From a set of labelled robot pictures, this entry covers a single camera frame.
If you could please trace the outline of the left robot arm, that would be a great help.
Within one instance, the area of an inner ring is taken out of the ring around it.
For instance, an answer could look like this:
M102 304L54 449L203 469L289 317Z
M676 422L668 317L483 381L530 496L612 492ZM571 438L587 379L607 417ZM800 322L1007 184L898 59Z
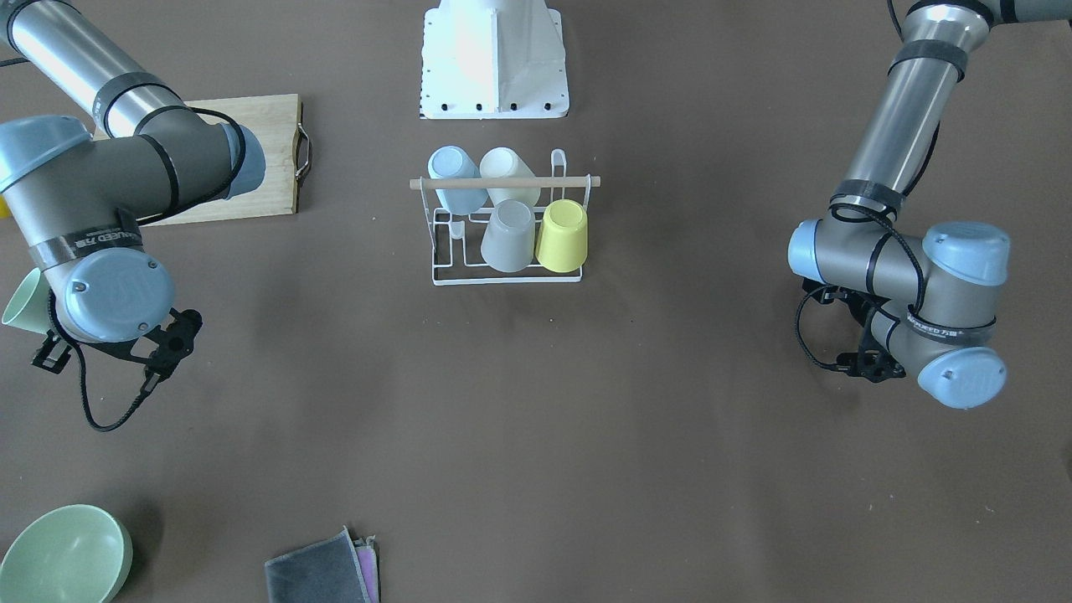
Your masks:
M828 374L955 410L995 400L1014 235L1069 227L1068 1L884 1L853 156L786 238L792 338Z

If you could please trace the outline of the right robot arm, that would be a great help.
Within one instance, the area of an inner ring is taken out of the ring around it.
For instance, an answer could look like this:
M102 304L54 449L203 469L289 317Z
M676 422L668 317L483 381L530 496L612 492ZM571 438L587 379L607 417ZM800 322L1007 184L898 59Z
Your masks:
M3 197L33 271L3 323L46 336L38 366L58 373L76 344L134 361L142 338L147 389L192 352L197 312L176 312L172 275L146 252L143 225L263 183L252 130L206 122L164 80L65 1L4 1L3 42L38 67L105 133L72 116L3 126Z

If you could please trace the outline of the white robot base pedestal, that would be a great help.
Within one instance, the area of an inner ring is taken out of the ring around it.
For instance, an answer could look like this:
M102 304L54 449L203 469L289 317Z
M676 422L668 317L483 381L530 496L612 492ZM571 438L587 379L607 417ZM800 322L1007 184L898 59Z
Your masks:
M568 115L562 15L544 1L441 1L425 12L419 117Z

